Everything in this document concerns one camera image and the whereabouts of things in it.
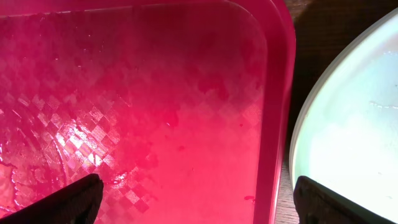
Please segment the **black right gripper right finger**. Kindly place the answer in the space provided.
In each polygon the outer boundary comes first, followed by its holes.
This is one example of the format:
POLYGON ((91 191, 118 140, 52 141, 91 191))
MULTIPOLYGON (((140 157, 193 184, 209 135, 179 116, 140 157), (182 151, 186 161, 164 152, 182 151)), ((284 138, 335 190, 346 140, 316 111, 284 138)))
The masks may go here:
POLYGON ((304 175, 296 181, 294 204, 300 224, 393 224, 304 175))

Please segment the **pale green plate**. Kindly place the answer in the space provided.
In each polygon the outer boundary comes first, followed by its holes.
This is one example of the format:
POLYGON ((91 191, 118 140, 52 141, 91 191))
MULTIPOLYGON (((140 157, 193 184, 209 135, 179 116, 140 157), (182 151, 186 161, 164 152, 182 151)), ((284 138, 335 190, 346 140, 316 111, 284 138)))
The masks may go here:
POLYGON ((397 11, 357 36, 320 76, 298 115, 290 178, 306 176, 397 221, 397 11))

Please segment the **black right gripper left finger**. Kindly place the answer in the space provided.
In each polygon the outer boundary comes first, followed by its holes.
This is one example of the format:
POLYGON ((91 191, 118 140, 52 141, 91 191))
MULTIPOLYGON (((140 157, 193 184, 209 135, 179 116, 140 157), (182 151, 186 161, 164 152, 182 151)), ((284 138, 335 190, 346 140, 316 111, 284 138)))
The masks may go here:
POLYGON ((22 210, 1 218, 1 224, 93 224, 103 199, 104 183, 98 174, 54 192, 22 210))

